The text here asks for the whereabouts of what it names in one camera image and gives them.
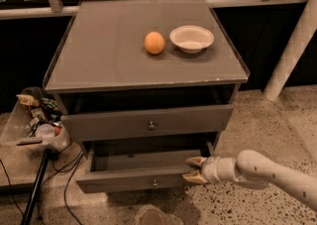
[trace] silver knob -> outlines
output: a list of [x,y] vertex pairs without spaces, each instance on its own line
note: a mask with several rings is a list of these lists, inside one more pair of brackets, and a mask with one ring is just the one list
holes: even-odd
[[152,130],[155,130],[155,129],[156,129],[156,125],[155,125],[155,123],[154,123],[154,122],[152,122],[152,121],[150,121],[150,122],[149,122],[148,129],[149,129],[149,130],[151,130],[151,131],[152,131]]
[[153,186],[153,187],[158,187],[158,186],[159,186],[156,179],[153,180],[152,186]]

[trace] white bowl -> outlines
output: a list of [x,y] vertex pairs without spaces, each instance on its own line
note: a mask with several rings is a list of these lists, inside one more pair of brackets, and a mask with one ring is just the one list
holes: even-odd
[[199,26],[178,27],[170,33],[169,38],[187,54],[197,54],[214,42],[214,35]]

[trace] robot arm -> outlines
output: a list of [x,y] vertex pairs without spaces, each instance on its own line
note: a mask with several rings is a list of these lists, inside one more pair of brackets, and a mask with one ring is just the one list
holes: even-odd
[[197,168],[183,175],[188,181],[229,181],[251,189],[265,189],[271,183],[317,212],[316,177],[280,166],[255,151],[241,151],[236,158],[197,157],[186,162]]

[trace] dresser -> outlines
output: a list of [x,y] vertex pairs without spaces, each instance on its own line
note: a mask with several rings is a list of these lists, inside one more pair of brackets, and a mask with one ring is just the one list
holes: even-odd
[[[189,55],[169,39],[183,25],[208,29],[211,47]],[[165,49],[143,45],[159,32]],[[249,72],[204,0],[86,1],[44,80],[61,121],[87,158],[84,192],[188,185],[185,160],[210,156]]]

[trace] closed drawer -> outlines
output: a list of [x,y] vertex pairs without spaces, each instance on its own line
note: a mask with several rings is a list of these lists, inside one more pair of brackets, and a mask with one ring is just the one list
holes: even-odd
[[[188,139],[192,137],[183,137],[185,143]],[[185,161],[190,157],[201,156],[199,149],[175,151],[172,145],[164,152],[136,152],[135,146],[138,145],[136,140],[130,145],[132,148],[130,152],[127,149],[109,152],[111,148],[109,150],[105,141],[102,143],[102,145],[98,145],[98,142],[92,143],[87,174],[76,179],[85,193],[189,185],[182,175],[193,169],[187,166]]]
[[225,130],[232,105],[65,115],[64,127],[75,141],[96,141]]

